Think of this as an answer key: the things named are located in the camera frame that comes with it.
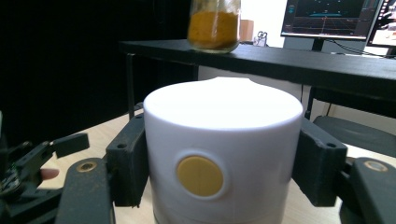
human hand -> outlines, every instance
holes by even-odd
[[[59,170],[57,169],[50,169],[50,168],[41,169],[41,177],[43,178],[43,180],[55,178],[56,176],[58,176],[58,174],[59,174]]]

metal screw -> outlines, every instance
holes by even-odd
[[[386,167],[384,164],[379,163],[377,161],[366,161],[364,163],[364,165],[374,171],[378,171],[378,172],[387,172],[388,171],[388,167]]]
[[[77,167],[77,171],[79,171],[80,173],[89,172],[95,169],[96,165],[97,164],[94,161],[86,161]]]

computer monitor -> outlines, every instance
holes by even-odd
[[[367,46],[388,48],[388,55],[396,51],[396,0],[382,0],[369,35]]]
[[[281,36],[366,41],[379,0],[288,0]]]

turmeric powder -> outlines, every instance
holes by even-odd
[[[234,49],[239,16],[223,11],[200,11],[191,16],[188,40],[198,49]]]

yellow circle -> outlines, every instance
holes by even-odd
[[[177,177],[185,189],[202,197],[216,194],[223,184],[220,168],[213,161],[199,156],[181,161],[177,167]]]

